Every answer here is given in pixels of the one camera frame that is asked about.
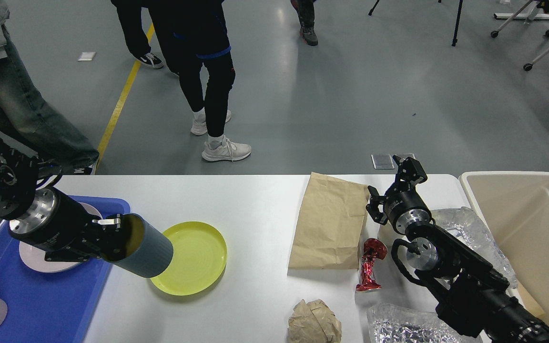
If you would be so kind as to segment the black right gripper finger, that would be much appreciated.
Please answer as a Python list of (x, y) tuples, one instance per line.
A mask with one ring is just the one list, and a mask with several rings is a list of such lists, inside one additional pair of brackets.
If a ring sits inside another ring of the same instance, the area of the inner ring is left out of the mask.
[(369, 192), (369, 200), (366, 205), (366, 211), (375, 223), (386, 225), (388, 222), (388, 216), (379, 209), (379, 206), (384, 205), (387, 201), (387, 196), (380, 195), (377, 189), (372, 185), (368, 185), (367, 189)]
[(418, 184), (425, 183), (428, 180), (427, 173), (417, 159), (412, 157), (401, 158), (398, 155), (393, 155), (392, 158), (398, 166), (392, 184), (392, 194), (416, 191)]

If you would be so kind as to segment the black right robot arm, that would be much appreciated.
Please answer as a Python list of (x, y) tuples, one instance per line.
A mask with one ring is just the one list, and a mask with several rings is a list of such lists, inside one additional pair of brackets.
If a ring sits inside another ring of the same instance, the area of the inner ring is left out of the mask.
[(416, 191), (427, 181), (421, 163), (393, 155), (398, 171), (384, 194), (373, 186), (366, 210), (374, 222), (391, 224), (399, 238), (390, 256), (411, 283), (438, 301), (438, 318), (457, 333), (485, 332), (494, 343), (549, 343), (549, 326), (506, 294), (510, 283), (493, 265), (436, 225)]

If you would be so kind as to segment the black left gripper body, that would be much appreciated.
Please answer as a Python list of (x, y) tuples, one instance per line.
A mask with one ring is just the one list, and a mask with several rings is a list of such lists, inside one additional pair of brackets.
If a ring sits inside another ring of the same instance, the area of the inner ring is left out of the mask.
[(107, 253), (98, 215), (55, 188), (35, 192), (28, 210), (10, 221), (13, 239), (46, 252), (45, 260), (85, 262)]

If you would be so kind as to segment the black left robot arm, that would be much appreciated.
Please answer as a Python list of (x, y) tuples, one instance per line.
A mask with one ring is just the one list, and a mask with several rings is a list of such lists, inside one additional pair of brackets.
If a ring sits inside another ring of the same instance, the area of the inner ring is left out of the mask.
[(27, 156), (0, 139), (0, 218), (9, 235), (45, 252), (48, 262), (115, 262), (128, 252), (130, 231), (122, 215), (103, 220), (55, 185), (61, 166)]

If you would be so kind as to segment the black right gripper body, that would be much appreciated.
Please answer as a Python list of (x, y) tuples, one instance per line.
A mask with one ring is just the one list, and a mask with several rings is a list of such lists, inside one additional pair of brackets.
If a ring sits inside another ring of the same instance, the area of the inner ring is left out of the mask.
[(409, 227), (433, 223), (432, 214), (415, 190), (384, 195), (383, 225), (390, 224), (394, 232), (406, 236)]

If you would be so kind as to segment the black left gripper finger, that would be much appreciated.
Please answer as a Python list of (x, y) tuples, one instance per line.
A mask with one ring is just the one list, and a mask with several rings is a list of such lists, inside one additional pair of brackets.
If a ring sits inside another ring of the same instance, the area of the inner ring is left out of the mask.
[(114, 215), (111, 218), (93, 219), (91, 222), (103, 227), (103, 230), (119, 230), (122, 226), (122, 216)]

